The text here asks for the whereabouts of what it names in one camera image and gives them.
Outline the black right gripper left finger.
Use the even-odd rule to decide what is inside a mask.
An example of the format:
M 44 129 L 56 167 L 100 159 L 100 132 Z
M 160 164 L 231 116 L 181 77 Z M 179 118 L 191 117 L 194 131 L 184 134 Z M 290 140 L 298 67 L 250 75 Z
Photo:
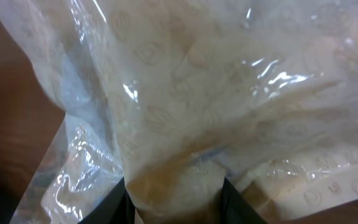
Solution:
M 135 206 L 122 178 L 79 224 L 134 224 Z

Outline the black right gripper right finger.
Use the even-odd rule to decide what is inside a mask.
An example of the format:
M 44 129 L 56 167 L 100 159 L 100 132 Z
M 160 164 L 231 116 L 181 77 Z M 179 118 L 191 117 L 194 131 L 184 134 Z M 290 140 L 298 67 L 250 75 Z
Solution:
M 225 178 L 219 203 L 219 224 L 267 224 Z

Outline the clear plastic bag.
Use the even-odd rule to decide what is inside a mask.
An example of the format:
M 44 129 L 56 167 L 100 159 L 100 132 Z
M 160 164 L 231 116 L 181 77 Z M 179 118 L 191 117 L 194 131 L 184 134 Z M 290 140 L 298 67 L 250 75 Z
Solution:
M 358 1 L 0 1 L 65 112 L 14 223 L 266 221 L 358 200 Z

